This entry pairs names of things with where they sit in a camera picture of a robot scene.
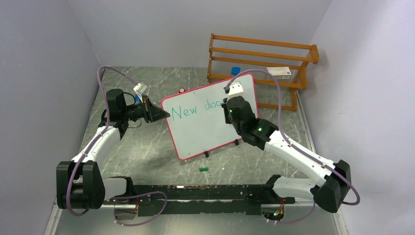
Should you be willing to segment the pink framed whiteboard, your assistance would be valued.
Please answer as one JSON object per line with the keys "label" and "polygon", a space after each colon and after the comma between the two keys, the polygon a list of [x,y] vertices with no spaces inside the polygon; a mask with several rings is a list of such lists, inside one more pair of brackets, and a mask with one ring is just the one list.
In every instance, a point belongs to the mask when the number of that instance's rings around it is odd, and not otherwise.
{"label": "pink framed whiteboard", "polygon": [[188,160],[240,140],[234,127],[225,123],[221,106],[228,80],[204,85],[165,97],[161,107],[179,160]]}

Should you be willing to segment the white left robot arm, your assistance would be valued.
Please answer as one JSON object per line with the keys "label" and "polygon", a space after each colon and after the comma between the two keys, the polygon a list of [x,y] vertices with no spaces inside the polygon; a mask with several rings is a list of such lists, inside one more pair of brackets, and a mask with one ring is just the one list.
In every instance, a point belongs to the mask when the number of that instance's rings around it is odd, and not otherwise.
{"label": "white left robot arm", "polygon": [[136,195],[131,177],[115,176],[104,180],[100,168],[111,150],[121,141],[130,121],[147,123],[170,117],[143,95],[142,102],[127,105],[125,92],[106,92],[108,110],[101,116],[97,132],[88,145],[71,161],[56,168],[57,205],[61,209],[98,209],[105,201],[118,199],[124,204]]}

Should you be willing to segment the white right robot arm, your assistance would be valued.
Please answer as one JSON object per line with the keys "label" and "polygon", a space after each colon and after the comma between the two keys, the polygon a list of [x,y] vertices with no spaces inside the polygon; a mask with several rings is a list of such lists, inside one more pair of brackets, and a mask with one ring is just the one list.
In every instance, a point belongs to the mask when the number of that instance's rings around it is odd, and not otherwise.
{"label": "white right robot arm", "polygon": [[264,189],[264,197],[275,203],[280,198],[312,200],[327,212],[336,213],[345,204],[351,189],[350,165],[334,162],[299,145],[275,124],[258,118],[242,96],[224,98],[225,122],[231,124],[243,141],[275,154],[307,175],[306,179],[278,177]]}

